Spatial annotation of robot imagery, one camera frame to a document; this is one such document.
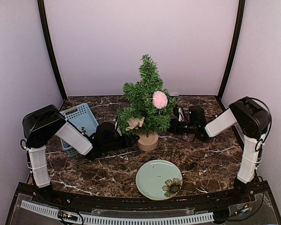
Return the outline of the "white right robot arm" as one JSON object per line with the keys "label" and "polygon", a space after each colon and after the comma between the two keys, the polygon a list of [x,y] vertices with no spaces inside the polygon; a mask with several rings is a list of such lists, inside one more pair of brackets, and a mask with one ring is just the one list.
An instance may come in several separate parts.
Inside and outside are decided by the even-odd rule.
{"label": "white right robot arm", "polygon": [[230,104],[211,122],[206,122],[204,110],[198,105],[189,108],[188,119],[180,107],[174,109],[174,114],[169,132],[193,134],[201,141],[207,141],[238,124],[244,135],[244,149],[236,180],[243,184],[253,180],[261,161],[262,146],[272,125],[272,116],[265,103],[253,97],[244,97]]}

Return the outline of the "tan wooden ornaments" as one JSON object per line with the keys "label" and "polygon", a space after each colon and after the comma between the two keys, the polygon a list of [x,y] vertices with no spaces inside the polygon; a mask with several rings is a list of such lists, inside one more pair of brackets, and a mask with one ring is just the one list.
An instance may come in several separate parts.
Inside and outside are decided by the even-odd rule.
{"label": "tan wooden ornaments", "polygon": [[128,119],[127,123],[128,123],[128,127],[126,128],[126,131],[131,131],[131,130],[137,130],[141,127],[143,127],[144,124],[144,117],[142,118],[134,118],[131,117]]}

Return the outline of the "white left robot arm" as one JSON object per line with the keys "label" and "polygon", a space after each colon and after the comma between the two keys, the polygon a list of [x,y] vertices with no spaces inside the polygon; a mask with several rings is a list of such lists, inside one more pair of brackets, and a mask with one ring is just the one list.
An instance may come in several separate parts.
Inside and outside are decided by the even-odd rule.
{"label": "white left robot arm", "polygon": [[24,139],[21,147],[27,151],[28,166],[35,185],[40,188],[38,196],[46,204],[53,204],[57,195],[51,184],[47,168],[46,146],[53,137],[60,138],[70,148],[88,160],[104,153],[134,146],[137,135],[125,135],[110,122],[99,124],[87,104],[80,104],[60,112],[55,105],[34,111],[22,120]]}

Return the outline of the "small green christmas tree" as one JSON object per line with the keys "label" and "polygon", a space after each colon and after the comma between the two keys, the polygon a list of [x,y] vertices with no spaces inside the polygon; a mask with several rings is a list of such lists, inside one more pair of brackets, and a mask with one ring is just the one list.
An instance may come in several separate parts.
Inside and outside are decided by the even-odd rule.
{"label": "small green christmas tree", "polygon": [[[176,99],[170,96],[163,86],[157,67],[152,56],[145,54],[141,58],[139,67],[140,80],[136,83],[127,82],[123,86],[124,97],[129,106],[118,109],[118,126],[120,131],[126,135],[138,135],[137,147],[142,151],[152,151],[157,148],[158,132],[170,128],[170,120],[174,117]],[[163,109],[153,106],[153,94],[162,91],[168,98],[168,104]],[[128,119],[144,117],[143,127],[137,130],[126,131]]]}

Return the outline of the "pink ornament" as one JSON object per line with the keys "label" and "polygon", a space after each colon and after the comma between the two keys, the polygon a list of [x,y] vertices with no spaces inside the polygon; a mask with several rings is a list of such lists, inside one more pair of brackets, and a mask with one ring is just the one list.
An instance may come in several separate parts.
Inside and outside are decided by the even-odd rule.
{"label": "pink ornament", "polygon": [[167,106],[168,104],[168,98],[166,94],[162,91],[156,91],[153,94],[152,98],[153,106],[156,107],[157,109],[163,109]]}

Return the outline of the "white cotton flower ornament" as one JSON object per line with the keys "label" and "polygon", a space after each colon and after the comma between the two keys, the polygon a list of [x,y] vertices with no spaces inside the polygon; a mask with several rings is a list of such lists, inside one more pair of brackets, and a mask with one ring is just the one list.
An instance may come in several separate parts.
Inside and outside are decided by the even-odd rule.
{"label": "white cotton flower ornament", "polygon": [[81,127],[81,132],[82,132],[83,135],[86,134],[86,129],[85,129],[85,127]]}

